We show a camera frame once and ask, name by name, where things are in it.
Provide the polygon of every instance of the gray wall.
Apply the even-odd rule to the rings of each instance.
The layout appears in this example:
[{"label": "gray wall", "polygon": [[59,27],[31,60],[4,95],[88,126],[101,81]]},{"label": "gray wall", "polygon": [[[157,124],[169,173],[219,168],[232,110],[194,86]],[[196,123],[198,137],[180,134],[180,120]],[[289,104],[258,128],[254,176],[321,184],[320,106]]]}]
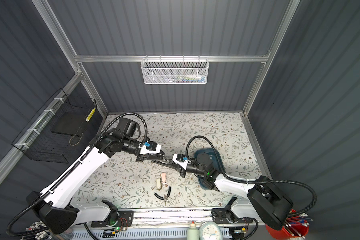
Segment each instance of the gray wall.
[{"label": "gray wall", "polygon": [[[74,96],[89,97],[81,83],[71,93]],[[88,143],[96,135],[102,116],[98,111],[92,116],[87,131],[77,145],[76,158],[78,158],[88,146]],[[0,185],[0,239],[19,239],[9,237],[5,234],[5,228],[9,221],[26,208],[28,204],[25,199],[32,191],[41,191],[56,178],[58,178],[74,161],[68,164],[55,162],[40,162],[29,160],[23,156],[15,168]],[[24,231],[31,223],[39,221],[32,211],[26,213],[13,227],[15,231]]]},{"label": "gray wall", "polygon": [[157,112],[242,110],[261,63],[211,63],[196,85],[144,84],[139,63],[84,66],[109,112]]},{"label": "gray wall", "polygon": [[317,191],[308,237],[360,239],[360,0],[301,2],[249,118],[273,178]]},{"label": "gray wall", "polygon": [[74,72],[31,1],[0,1],[0,161]]},{"label": "gray wall", "polygon": [[[288,2],[54,0],[49,4],[78,55],[264,55]],[[144,84],[137,63],[84,63],[109,112],[240,110],[260,65],[211,63],[205,85],[152,86]]]}]

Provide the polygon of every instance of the yellow handle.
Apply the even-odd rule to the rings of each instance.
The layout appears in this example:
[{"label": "yellow handle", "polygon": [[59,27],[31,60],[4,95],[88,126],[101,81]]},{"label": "yellow handle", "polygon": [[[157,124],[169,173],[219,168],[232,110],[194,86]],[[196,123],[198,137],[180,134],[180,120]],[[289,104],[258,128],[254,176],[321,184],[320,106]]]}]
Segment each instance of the yellow handle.
[{"label": "yellow handle", "polygon": [[89,122],[89,120],[91,119],[91,117],[93,116],[93,114],[95,113],[96,108],[93,108],[91,113],[87,116],[87,118],[85,119],[86,122]]}]

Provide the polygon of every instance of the red cup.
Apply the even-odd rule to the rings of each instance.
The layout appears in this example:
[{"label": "red cup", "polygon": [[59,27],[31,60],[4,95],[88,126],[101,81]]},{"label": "red cup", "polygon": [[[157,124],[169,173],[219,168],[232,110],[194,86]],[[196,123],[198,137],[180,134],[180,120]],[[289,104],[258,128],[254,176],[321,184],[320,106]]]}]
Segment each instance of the red cup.
[{"label": "red cup", "polygon": [[[305,227],[303,225],[294,225],[292,226],[294,229],[296,229],[302,236],[305,236],[308,233],[309,227]],[[268,225],[265,225],[265,228],[267,228],[269,234],[279,240],[284,239],[290,239],[290,238],[296,238],[299,237],[299,235],[292,236],[283,226],[283,228],[280,231],[274,230],[273,228],[269,227]]]}]

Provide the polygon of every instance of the floral pattern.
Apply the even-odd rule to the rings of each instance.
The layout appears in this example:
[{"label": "floral pattern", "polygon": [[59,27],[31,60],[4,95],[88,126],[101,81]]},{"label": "floral pattern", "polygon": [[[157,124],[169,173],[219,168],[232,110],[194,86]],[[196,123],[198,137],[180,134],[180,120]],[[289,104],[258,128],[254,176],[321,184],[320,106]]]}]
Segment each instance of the floral pattern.
[{"label": "floral pattern", "polygon": [[[104,125],[116,116],[109,115]],[[219,151],[228,174],[245,179],[255,179],[261,175],[239,113],[143,114],[142,117],[148,125],[148,136],[162,145],[168,159],[174,153],[184,153],[191,137],[203,135]],[[132,115],[128,118],[140,121]],[[202,148],[209,148],[208,143],[195,139],[189,154],[193,155]],[[134,155],[125,152],[114,154],[86,180],[72,201],[89,203],[109,200],[118,208],[125,209],[224,206],[232,197],[230,193],[202,189],[193,174],[187,173],[182,178],[173,169],[150,161],[137,163],[135,159]],[[157,190],[155,180],[162,172],[167,173],[167,183]],[[168,186],[172,187],[172,191],[164,204],[154,193],[164,195]]]}]

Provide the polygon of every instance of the alarm clock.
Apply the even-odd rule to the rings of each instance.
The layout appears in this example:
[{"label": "alarm clock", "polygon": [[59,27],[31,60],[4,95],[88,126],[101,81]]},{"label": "alarm clock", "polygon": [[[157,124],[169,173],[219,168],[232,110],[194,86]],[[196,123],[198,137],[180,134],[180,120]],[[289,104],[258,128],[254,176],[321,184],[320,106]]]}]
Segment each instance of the alarm clock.
[{"label": "alarm clock", "polygon": [[200,240],[223,240],[223,233],[215,222],[206,222],[199,228]]}]

